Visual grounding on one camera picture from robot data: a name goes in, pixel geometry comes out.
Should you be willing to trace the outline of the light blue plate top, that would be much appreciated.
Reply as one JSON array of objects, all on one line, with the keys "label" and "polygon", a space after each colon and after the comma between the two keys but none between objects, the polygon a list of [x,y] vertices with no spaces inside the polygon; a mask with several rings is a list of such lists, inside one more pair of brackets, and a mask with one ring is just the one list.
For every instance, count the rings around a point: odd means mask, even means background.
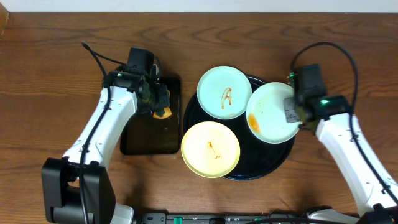
[{"label": "light blue plate top", "polygon": [[234,119],[245,111],[252,95],[248,77],[230,66],[209,69],[197,85],[201,108],[216,119]]}]

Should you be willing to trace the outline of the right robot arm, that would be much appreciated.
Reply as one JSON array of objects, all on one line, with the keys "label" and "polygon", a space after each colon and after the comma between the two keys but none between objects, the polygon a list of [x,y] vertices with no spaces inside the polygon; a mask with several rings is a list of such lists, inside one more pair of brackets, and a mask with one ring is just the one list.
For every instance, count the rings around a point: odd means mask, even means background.
[{"label": "right robot arm", "polygon": [[360,218],[355,223],[397,223],[397,182],[382,165],[361,131],[348,100],[329,96],[325,87],[291,84],[284,100],[287,120],[314,132],[343,174]]}]

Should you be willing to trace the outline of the light blue plate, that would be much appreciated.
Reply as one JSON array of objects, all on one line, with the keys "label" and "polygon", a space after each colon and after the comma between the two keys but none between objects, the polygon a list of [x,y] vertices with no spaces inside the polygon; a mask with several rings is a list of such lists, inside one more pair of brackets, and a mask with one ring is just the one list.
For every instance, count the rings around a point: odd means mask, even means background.
[{"label": "light blue plate", "polygon": [[284,109],[284,100],[293,95],[291,86],[279,82],[266,83],[252,94],[246,121],[255,137],[269,144],[280,144],[298,133],[300,122],[288,123]]},{"label": "light blue plate", "polygon": [[245,111],[252,95],[248,77],[230,66],[209,69],[197,85],[201,108],[216,119],[234,119]]}]

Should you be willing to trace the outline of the orange green scrub sponge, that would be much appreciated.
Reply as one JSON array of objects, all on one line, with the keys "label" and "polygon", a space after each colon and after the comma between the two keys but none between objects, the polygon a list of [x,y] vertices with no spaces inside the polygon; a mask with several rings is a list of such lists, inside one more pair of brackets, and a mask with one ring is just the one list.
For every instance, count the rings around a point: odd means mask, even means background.
[{"label": "orange green scrub sponge", "polygon": [[166,119],[172,115],[171,109],[166,107],[158,112],[153,114],[153,118],[155,119]]}]

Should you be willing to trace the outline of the yellow plate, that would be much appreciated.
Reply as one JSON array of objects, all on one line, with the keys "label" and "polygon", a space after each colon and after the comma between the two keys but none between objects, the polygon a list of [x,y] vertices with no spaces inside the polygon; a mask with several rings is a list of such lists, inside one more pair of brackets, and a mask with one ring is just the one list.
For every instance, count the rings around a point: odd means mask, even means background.
[{"label": "yellow plate", "polygon": [[184,134],[181,153],[187,167],[197,175],[219,178],[236,167],[241,151],[232,130],[221,123],[204,121]]}]

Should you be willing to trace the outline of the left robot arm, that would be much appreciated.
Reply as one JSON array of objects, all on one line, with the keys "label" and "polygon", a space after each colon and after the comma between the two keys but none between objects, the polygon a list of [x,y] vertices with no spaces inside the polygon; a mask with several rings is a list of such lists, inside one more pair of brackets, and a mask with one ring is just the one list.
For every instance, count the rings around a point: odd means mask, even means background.
[{"label": "left robot arm", "polygon": [[99,102],[78,139],[41,170],[45,217],[50,223],[132,223],[134,210],[116,202],[108,168],[128,121],[143,109],[169,107],[161,72],[117,69],[103,80]]}]

